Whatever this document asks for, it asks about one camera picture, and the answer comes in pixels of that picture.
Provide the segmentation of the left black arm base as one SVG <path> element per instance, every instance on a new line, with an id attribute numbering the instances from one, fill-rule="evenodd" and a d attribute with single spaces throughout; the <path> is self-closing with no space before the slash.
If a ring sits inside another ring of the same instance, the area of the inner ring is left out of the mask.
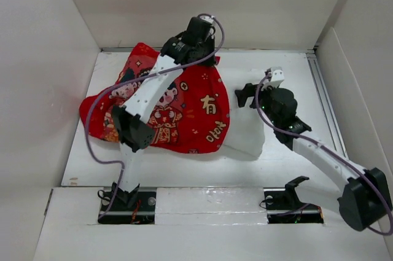
<path id="1" fill-rule="evenodd" d="M 155 222 L 157 189 L 145 189 L 137 186 L 132 192 L 118 189 L 114 182 L 110 190 L 98 190 L 101 200 L 98 223 L 105 225 L 149 225 Z"/>

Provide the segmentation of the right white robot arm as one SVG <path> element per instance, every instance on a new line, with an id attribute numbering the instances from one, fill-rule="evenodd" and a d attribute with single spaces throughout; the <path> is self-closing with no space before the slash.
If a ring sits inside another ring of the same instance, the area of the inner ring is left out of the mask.
<path id="1" fill-rule="evenodd" d="M 355 231 L 361 232 L 384 216 L 392 219 L 392 201 L 385 174 L 378 168 L 366 169 L 326 146 L 313 135 L 309 125 L 297 117 L 297 100 L 286 88 L 248 83 L 235 90 L 239 107 L 251 98 L 250 107 L 273 129 L 277 140 L 304 157 L 337 186 L 336 192 L 299 188 L 306 177 L 290 182 L 284 201 L 291 208 L 312 204 L 341 216 Z"/>

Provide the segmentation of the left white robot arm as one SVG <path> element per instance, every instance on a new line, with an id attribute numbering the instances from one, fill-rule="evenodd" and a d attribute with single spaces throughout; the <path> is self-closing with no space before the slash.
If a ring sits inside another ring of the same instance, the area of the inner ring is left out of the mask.
<path id="1" fill-rule="evenodd" d="M 122 106 L 112 109 L 124 161 L 122 178 L 114 186 L 112 198 L 122 209 L 133 208 L 137 201 L 141 155 L 154 138 L 154 130 L 147 123 L 155 105 L 187 64 L 214 64 L 213 22 L 214 17 L 208 14 L 191 18 L 185 31 L 163 45 L 136 92 Z"/>

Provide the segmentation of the red cartoon print pillowcase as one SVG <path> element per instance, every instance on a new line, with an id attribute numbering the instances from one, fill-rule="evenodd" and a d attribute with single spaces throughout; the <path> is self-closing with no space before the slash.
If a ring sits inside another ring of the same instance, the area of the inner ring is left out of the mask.
<path id="1" fill-rule="evenodd" d="M 148 75 L 159 52 L 140 42 L 131 51 L 114 85 Z M 118 142 L 112 108 L 121 106 L 141 82 L 124 85 L 104 95 L 93 110 L 89 135 Z M 230 124 L 227 90 L 215 66 L 187 68 L 166 89 L 154 107 L 148 125 L 155 136 L 150 146 L 183 154 L 216 152 Z"/>

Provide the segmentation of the white pillow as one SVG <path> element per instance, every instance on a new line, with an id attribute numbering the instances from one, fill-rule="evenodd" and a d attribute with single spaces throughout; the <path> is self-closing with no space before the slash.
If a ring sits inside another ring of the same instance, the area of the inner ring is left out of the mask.
<path id="1" fill-rule="evenodd" d="M 216 157 L 239 161 L 254 161 L 262 154 L 265 142 L 264 123 L 255 109 L 249 107 L 230 110 L 230 124 Z"/>

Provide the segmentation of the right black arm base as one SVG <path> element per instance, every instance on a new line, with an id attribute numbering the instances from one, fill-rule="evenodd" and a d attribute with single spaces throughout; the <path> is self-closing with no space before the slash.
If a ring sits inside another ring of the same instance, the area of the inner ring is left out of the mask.
<path id="1" fill-rule="evenodd" d="M 267 212 L 268 224 L 323 224 L 322 209 L 299 200 L 296 188 L 306 176 L 299 176 L 289 181 L 284 187 L 263 189 L 264 199 L 259 207 Z"/>

